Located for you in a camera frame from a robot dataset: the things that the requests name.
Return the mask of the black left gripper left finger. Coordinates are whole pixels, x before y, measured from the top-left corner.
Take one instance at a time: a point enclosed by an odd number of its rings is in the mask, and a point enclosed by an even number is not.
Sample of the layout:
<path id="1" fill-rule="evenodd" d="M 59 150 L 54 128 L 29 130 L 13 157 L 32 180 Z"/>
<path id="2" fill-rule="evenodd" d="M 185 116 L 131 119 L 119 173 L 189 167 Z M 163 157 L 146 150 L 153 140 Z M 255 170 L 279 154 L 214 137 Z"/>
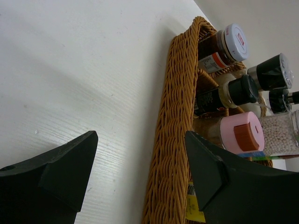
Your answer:
<path id="1" fill-rule="evenodd" d="M 98 144 L 95 131 L 0 170 L 2 224 L 72 224 L 81 211 Z"/>

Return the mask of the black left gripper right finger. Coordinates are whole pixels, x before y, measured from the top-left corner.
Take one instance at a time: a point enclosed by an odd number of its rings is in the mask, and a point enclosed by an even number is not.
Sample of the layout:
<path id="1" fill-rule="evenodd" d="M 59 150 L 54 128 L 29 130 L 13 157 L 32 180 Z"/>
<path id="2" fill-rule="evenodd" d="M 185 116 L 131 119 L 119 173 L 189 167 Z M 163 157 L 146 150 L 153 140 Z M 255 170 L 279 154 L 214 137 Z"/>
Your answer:
<path id="1" fill-rule="evenodd" d="M 296 224 L 299 174 L 260 165 L 185 134 L 200 211 L 208 224 Z"/>

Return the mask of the pink-lidded spice jar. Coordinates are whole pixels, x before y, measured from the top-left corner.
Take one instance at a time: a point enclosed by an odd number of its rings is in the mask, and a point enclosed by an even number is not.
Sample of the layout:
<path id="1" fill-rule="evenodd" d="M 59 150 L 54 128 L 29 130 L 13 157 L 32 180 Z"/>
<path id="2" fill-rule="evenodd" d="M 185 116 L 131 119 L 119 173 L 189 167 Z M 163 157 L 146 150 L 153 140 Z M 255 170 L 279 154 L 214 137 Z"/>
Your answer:
<path id="1" fill-rule="evenodd" d="M 196 119 L 192 128 L 207 141 L 243 157 L 264 150 L 263 129 L 253 112 Z"/>

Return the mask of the tall white silver-capped shaker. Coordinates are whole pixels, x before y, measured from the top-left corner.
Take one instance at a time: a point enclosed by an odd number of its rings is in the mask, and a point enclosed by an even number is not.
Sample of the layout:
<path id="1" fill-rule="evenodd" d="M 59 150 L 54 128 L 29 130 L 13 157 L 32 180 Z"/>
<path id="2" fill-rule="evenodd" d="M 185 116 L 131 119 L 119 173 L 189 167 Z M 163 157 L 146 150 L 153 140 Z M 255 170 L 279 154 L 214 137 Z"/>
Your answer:
<path id="1" fill-rule="evenodd" d="M 244 153 L 243 158 L 291 156 L 299 154 L 299 111 L 284 112 L 261 117 L 260 123 L 264 134 L 264 150 Z"/>

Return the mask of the small dark black-capped bottle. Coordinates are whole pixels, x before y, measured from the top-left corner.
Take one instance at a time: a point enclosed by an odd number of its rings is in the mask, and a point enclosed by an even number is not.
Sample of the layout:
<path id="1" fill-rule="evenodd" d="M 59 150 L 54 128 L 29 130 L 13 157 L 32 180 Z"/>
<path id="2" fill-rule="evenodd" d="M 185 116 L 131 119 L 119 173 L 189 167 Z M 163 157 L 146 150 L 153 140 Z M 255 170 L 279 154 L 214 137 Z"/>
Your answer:
<path id="1" fill-rule="evenodd" d="M 243 104 L 257 102 L 258 97 L 258 87 L 253 78 L 243 75 L 207 92 L 197 92 L 194 113 L 200 116 L 205 113 L 235 109 Z"/>

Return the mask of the clear-lid black band grinder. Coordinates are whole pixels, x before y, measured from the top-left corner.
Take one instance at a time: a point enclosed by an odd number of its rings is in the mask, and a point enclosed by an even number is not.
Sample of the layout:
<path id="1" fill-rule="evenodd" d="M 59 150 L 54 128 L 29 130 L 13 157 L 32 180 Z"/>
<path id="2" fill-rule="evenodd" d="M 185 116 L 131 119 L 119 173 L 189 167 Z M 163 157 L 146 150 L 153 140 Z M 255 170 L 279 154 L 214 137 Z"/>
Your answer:
<path id="1" fill-rule="evenodd" d="M 293 73 L 289 60 L 283 53 L 247 69 L 246 74 L 253 78 L 258 91 L 292 88 Z"/>

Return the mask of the dark jam jar white lid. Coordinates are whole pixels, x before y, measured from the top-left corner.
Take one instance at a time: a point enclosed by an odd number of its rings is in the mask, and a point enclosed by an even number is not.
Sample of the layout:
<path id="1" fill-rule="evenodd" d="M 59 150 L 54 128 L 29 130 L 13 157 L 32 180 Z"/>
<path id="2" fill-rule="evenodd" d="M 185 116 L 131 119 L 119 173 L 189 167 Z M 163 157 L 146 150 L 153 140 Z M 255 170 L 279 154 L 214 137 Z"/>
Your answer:
<path id="1" fill-rule="evenodd" d="M 245 34 L 236 23 L 198 42 L 198 66 L 207 73 L 218 72 L 248 56 Z"/>

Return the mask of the black-capped white bottle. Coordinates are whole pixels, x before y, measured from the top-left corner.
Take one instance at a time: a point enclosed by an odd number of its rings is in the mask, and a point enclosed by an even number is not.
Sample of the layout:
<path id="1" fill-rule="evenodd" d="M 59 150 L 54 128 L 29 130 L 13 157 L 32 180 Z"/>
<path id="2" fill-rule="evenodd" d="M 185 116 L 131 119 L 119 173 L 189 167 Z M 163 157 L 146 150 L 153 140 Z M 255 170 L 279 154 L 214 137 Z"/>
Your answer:
<path id="1" fill-rule="evenodd" d="M 248 103 L 241 105 L 245 112 L 252 111 L 257 117 L 266 116 L 267 111 L 273 114 L 289 112 L 293 105 L 299 103 L 299 92 L 289 92 L 288 89 L 272 90 L 268 95 L 269 106 L 264 103 L 264 98 L 259 97 L 257 103 Z"/>

